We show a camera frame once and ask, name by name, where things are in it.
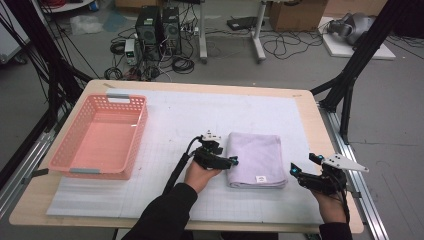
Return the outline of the black computer tower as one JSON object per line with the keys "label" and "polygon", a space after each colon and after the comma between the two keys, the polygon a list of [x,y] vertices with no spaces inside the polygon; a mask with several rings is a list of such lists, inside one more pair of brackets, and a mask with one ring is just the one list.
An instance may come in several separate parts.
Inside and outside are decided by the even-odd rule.
{"label": "black computer tower", "polygon": [[158,6],[142,6],[135,24],[142,56],[148,61],[159,61],[159,43],[163,39]]}
{"label": "black computer tower", "polygon": [[181,34],[179,8],[166,7],[162,12],[162,23],[167,49],[174,55],[181,53]]}

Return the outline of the white foam mat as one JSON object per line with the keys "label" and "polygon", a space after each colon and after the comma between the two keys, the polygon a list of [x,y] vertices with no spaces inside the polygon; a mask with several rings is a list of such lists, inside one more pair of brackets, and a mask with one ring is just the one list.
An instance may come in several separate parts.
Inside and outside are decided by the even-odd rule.
{"label": "white foam mat", "polygon": [[[146,90],[148,120],[129,180],[61,179],[50,216],[137,218],[159,196],[194,137],[212,132],[277,135],[283,165],[313,173],[300,106],[293,98]],[[239,189],[212,178],[190,212],[193,221],[318,224],[312,194],[290,177],[282,189]]]}

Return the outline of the pink perforated plastic basket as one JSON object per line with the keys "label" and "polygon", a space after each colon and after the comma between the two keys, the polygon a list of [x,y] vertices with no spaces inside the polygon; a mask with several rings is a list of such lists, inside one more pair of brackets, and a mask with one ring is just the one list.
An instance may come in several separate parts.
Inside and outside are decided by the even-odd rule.
{"label": "pink perforated plastic basket", "polygon": [[143,95],[88,95],[55,150],[49,169],[74,178],[129,179],[147,118]]}

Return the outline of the lilac butterfly print cloth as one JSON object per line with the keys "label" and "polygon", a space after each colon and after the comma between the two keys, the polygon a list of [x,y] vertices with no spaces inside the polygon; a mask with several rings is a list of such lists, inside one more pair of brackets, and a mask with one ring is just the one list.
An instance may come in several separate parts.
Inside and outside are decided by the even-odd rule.
{"label": "lilac butterfly print cloth", "polygon": [[281,139],[277,135],[232,132],[227,141],[227,156],[237,156],[238,164],[227,171],[232,188],[284,188]]}

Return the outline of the brown cardboard box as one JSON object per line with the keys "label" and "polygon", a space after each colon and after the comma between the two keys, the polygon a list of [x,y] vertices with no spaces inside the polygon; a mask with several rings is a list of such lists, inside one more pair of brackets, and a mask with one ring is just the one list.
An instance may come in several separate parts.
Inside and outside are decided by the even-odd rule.
{"label": "brown cardboard box", "polygon": [[276,32],[315,31],[324,14],[328,0],[292,0],[273,2],[269,21]]}

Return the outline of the white bench power supply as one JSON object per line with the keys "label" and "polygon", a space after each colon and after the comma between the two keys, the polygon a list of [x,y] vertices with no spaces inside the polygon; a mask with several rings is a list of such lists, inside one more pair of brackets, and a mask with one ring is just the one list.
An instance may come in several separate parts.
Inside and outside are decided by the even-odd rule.
{"label": "white bench power supply", "polygon": [[125,48],[124,53],[126,56],[127,63],[131,66],[134,66],[137,64],[137,57],[136,57],[136,48],[135,48],[135,40],[134,39],[127,39],[125,41]]}

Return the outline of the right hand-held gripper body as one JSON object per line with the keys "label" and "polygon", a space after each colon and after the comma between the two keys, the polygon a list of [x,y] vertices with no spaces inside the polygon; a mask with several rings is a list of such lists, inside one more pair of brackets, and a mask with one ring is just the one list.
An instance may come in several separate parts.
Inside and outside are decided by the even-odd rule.
{"label": "right hand-held gripper body", "polygon": [[325,195],[333,195],[346,188],[347,177],[345,170],[368,172],[369,169],[353,160],[344,157],[341,154],[333,154],[324,157],[323,163],[319,165],[322,168],[320,175],[304,173],[303,178],[298,179],[300,186]]}

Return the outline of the white desk leg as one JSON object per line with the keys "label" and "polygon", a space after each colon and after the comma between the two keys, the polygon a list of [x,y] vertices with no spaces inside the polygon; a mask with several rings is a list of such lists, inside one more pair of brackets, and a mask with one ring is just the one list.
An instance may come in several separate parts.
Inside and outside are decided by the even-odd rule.
{"label": "white desk leg", "polygon": [[261,63],[266,59],[262,43],[260,41],[260,33],[262,29],[262,22],[264,20],[266,10],[266,1],[260,0],[259,1],[259,9],[257,14],[257,21],[254,31],[251,33],[251,39],[253,41],[256,53],[257,53],[257,62]]}
{"label": "white desk leg", "polygon": [[207,42],[206,42],[206,32],[205,32],[205,13],[204,13],[204,4],[205,0],[199,0],[199,56],[203,64],[207,63]]}

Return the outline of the white floor board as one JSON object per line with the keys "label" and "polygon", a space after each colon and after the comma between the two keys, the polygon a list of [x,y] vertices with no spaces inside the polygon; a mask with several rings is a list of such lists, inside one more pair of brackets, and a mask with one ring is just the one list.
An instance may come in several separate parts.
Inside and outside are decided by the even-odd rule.
{"label": "white floor board", "polygon": [[[319,33],[322,35],[324,46],[332,57],[350,58],[353,53],[353,47],[337,34],[329,34],[327,27],[332,17],[322,17],[319,22]],[[394,60],[396,56],[382,44],[373,55],[373,60]]]}

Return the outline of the grey rounded device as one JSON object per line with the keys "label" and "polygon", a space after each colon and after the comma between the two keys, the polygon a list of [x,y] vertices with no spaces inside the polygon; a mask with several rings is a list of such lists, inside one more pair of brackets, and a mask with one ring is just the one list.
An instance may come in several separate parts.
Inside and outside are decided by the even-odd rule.
{"label": "grey rounded device", "polygon": [[341,19],[331,20],[327,32],[330,34],[336,33],[348,44],[355,45],[362,35],[371,28],[374,22],[374,17],[364,13],[347,13]]}

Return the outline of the teal sheet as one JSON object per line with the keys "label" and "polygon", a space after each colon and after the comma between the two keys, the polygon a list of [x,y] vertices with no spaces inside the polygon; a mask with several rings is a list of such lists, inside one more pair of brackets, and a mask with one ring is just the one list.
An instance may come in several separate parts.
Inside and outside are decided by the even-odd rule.
{"label": "teal sheet", "polygon": [[127,19],[119,11],[111,11],[103,23],[103,29],[106,32],[117,32],[126,22]]}

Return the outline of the person's left hand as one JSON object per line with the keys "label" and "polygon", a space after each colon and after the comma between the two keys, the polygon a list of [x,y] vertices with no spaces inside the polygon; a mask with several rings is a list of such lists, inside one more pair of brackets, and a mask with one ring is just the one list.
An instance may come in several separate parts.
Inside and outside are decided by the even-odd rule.
{"label": "person's left hand", "polygon": [[189,185],[197,194],[199,194],[208,184],[208,182],[221,171],[218,169],[204,169],[196,162],[191,162],[186,170],[184,183]]}

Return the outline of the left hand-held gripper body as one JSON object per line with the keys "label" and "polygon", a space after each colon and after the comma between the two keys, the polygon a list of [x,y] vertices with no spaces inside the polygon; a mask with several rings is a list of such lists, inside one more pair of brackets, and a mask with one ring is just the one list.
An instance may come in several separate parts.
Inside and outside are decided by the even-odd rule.
{"label": "left hand-held gripper body", "polygon": [[219,146],[220,136],[207,131],[200,136],[201,146],[194,151],[193,160],[204,169],[225,170],[230,168],[230,160],[221,157],[223,148]]}

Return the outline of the person's right hand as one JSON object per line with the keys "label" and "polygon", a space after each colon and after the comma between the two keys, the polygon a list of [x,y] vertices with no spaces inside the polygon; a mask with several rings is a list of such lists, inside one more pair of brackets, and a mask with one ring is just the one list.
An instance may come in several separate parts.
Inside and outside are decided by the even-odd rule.
{"label": "person's right hand", "polygon": [[319,212],[324,223],[346,223],[347,217],[342,202],[337,195],[312,192],[318,202]]}

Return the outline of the black frame strut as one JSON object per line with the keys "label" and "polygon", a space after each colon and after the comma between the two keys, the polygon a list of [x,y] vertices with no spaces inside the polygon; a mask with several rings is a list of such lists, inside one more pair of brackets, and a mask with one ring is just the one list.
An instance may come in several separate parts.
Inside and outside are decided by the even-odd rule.
{"label": "black frame strut", "polygon": [[92,77],[75,68],[60,53],[31,0],[0,0],[0,6],[8,7],[39,54],[39,58],[34,56],[12,24],[0,14],[0,23],[30,58],[39,79],[48,84],[48,110],[43,118],[50,130],[59,122],[60,108],[75,105],[81,96],[83,87],[79,81],[88,83]]}
{"label": "black frame strut", "polygon": [[311,90],[312,95],[329,91],[326,97],[319,102],[319,106],[327,112],[335,113],[338,104],[343,102],[339,135],[345,144],[349,144],[350,111],[356,80],[394,26],[419,2],[420,0],[387,0],[364,40],[354,51],[343,70],[332,80]]}

